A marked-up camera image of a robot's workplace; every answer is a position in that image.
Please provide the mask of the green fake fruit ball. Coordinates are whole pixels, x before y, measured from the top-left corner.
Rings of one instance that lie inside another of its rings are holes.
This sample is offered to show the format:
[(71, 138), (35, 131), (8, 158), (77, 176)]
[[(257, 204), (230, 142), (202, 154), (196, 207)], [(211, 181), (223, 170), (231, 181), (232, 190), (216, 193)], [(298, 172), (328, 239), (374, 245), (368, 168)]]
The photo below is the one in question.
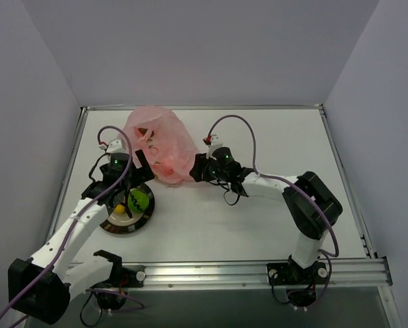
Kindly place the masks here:
[(149, 206), (148, 195), (140, 189), (133, 189), (134, 205), (130, 205), (132, 213), (143, 213)]

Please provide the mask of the yellow orange fake mango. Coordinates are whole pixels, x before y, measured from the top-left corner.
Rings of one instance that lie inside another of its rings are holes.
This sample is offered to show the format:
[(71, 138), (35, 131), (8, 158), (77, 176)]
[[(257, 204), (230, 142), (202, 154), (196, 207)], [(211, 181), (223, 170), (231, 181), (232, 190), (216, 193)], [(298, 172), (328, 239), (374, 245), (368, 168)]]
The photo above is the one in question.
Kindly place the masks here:
[(118, 215), (122, 215), (122, 214), (124, 214), (125, 212), (126, 212), (126, 208), (125, 208), (125, 206), (122, 205), (122, 204), (118, 204), (118, 205), (116, 206), (116, 208), (114, 209), (114, 213), (115, 213), (115, 214), (118, 214)]

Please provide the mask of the pink plastic bag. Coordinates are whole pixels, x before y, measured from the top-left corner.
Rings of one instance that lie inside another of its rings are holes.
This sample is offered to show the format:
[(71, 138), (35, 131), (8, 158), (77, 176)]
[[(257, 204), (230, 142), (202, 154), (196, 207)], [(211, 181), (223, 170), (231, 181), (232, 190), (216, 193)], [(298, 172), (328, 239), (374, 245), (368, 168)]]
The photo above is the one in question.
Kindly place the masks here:
[[(154, 137), (146, 142), (138, 128), (154, 131)], [(143, 150), (159, 181), (167, 185), (179, 185), (192, 181), (191, 171), (198, 148), (185, 125), (171, 109), (159, 106), (141, 106), (132, 110), (123, 131), (134, 150)]]

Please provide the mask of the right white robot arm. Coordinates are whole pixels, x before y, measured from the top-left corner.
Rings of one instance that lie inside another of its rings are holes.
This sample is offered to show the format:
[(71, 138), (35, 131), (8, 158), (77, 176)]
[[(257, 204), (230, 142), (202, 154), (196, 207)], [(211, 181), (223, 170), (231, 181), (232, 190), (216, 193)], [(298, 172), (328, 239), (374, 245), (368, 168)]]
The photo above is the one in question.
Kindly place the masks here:
[(196, 182), (220, 185), (238, 198), (262, 197), (285, 203), (299, 230), (288, 265), (288, 273), (296, 282), (304, 282), (313, 274), (312, 265), (321, 254), (340, 255), (333, 225), (343, 207), (314, 172), (300, 176), (260, 174), (235, 161), (230, 149), (222, 146), (211, 155), (197, 154), (189, 174)]

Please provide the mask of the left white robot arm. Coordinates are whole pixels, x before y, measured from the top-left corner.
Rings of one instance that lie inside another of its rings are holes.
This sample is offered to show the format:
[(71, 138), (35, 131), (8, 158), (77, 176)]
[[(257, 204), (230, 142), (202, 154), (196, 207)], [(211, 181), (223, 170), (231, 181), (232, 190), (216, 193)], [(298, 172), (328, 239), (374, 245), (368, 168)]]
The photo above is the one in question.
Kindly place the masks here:
[(145, 186), (154, 173), (142, 150), (135, 151), (140, 166), (126, 152), (111, 154), (101, 166), (101, 180), (81, 194), (63, 225), (36, 253), (26, 260), (15, 259), (8, 269), (9, 306), (47, 324), (56, 323), (70, 302), (85, 291), (113, 294), (124, 277), (135, 272), (122, 265), (120, 256), (95, 251), (86, 262), (70, 267), (76, 254), (97, 227), (106, 222), (129, 192)]

